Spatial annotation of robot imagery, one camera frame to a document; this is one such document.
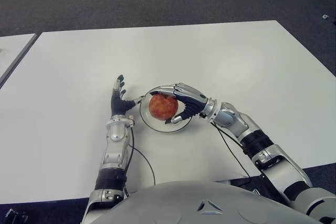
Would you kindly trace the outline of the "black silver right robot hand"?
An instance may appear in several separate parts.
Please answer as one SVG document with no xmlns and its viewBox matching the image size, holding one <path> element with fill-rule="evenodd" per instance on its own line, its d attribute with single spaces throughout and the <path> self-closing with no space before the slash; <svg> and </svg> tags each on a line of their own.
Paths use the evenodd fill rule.
<svg viewBox="0 0 336 224">
<path fill-rule="evenodd" d="M 184 111 L 170 119 L 165 120 L 165 124 L 176 124 L 180 121 L 192 118 L 193 116 L 203 113 L 209 106 L 209 98 L 200 91 L 184 83 L 177 83 L 170 86 L 159 86 L 152 91 L 151 95 L 163 94 L 172 96 L 185 105 Z"/>
</svg>

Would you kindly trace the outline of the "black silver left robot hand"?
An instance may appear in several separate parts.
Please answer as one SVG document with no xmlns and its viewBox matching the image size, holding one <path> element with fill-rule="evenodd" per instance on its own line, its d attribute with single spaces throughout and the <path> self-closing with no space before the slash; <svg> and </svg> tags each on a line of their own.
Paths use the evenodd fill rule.
<svg viewBox="0 0 336 224">
<path fill-rule="evenodd" d="M 121 74 L 117 77 L 112 89 L 110 103 L 112 117 L 115 115 L 125 115 L 127 111 L 140 104 L 144 99 L 144 96 L 142 95 L 133 100 L 124 100 L 123 96 L 126 93 L 126 89 L 123 89 L 124 85 L 124 76 Z"/>
</svg>

